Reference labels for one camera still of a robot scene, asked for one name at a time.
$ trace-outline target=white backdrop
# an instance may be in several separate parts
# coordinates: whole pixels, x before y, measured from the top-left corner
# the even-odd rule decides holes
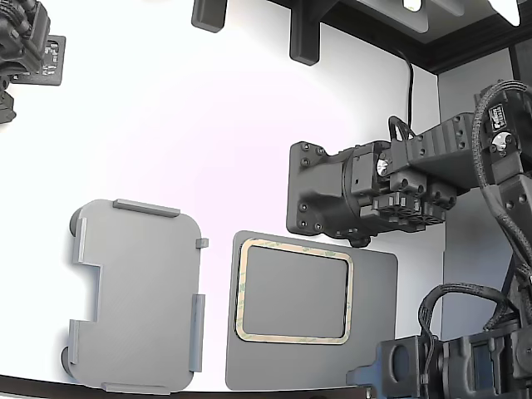
[[[335,153],[385,140],[388,116],[405,116],[403,60],[323,26],[322,59],[304,66],[288,57],[287,9],[229,0],[214,35],[191,26],[192,4],[45,1],[52,33],[67,36],[63,85],[11,86],[18,118],[0,128],[0,374],[70,382],[59,354],[69,319],[93,317],[96,285],[70,264],[68,222],[91,200],[124,198],[179,208],[210,238],[204,371],[188,389],[227,390],[232,238],[288,235],[290,145]],[[416,69],[418,132],[439,123],[436,83]],[[398,337],[418,333],[419,302],[442,281],[443,232],[374,240],[399,258]]]

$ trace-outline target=black bracket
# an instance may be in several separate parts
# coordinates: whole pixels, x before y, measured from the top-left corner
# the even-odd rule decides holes
[[[225,25],[227,0],[194,0],[192,25],[212,33],[222,30]]]
[[[339,0],[293,0],[290,58],[305,65],[319,61],[320,22]],[[227,0],[195,0],[192,25],[219,32],[225,24]]]
[[[290,27],[290,58],[305,65],[319,61],[320,22],[339,0],[295,0]]]

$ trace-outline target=black cable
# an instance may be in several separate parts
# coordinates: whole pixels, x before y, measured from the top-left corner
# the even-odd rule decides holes
[[[399,53],[401,58],[405,60],[406,64],[408,65],[408,70],[410,72],[410,75],[408,78],[408,81],[409,81],[408,82],[408,105],[406,109],[406,113],[407,113],[406,123],[408,124],[408,127],[412,128],[412,94],[414,90],[414,66],[412,65],[410,60],[408,60],[404,52],[402,52],[401,50],[397,50],[397,49],[396,51]]]
[[[431,320],[434,307],[438,302],[438,299],[443,297],[448,293],[464,293],[467,295],[473,295],[475,297],[488,299],[497,303],[497,308],[502,309],[502,314],[506,314],[507,309],[511,309],[515,314],[519,314],[519,309],[507,298],[501,291],[475,284],[466,284],[466,283],[448,283],[437,286],[432,289],[423,298],[419,311],[417,313],[417,319],[421,326],[421,334],[425,335],[429,340],[428,353],[426,355],[425,367],[422,376],[422,383],[425,388],[426,397],[429,397],[428,387],[429,387],[429,366],[431,364],[432,356],[434,355],[434,346],[435,338],[431,332]],[[490,320],[485,324],[484,329],[492,329],[495,327],[502,318],[498,318],[495,314],[490,318]]]
[[[390,116],[388,118],[388,130],[390,131],[390,140],[397,140],[397,131],[399,131],[403,140],[416,137],[412,129],[397,116]]]

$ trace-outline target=gray plastic plate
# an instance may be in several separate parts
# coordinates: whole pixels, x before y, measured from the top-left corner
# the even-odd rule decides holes
[[[177,209],[96,200],[71,220],[74,263],[100,268],[96,321],[71,320],[63,366],[108,392],[170,394],[201,371],[198,225]]]
[[[241,252],[247,255],[244,285]],[[347,258],[352,260],[351,306]],[[249,231],[236,234],[228,388],[345,387],[349,371],[373,363],[377,344],[395,338],[396,300],[397,259],[392,254]]]

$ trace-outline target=black plastic part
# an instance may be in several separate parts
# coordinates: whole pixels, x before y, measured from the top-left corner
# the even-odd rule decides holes
[[[290,0],[269,1],[293,7]],[[398,57],[402,52],[413,64],[439,75],[532,38],[532,3],[523,2],[519,9],[518,27],[511,26],[500,15],[493,15],[429,43],[419,42],[344,2],[332,7],[322,22]]]
[[[11,83],[16,85],[60,86],[63,79],[66,45],[66,37],[50,35],[41,69],[37,72],[13,75],[11,76]]]
[[[225,25],[227,0],[194,0],[192,25],[212,33],[221,31]]]
[[[0,91],[0,124],[9,123],[15,117],[17,113],[13,110],[13,97],[6,91]]]
[[[31,36],[24,38],[7,19],[0,19],[0,75],[40,70],[50,32],[50,18],[41,3],[30,23]]]
[[[319,61],[320,22],[338,0],[294,0],[290,27],[290,57],[305,65]]]

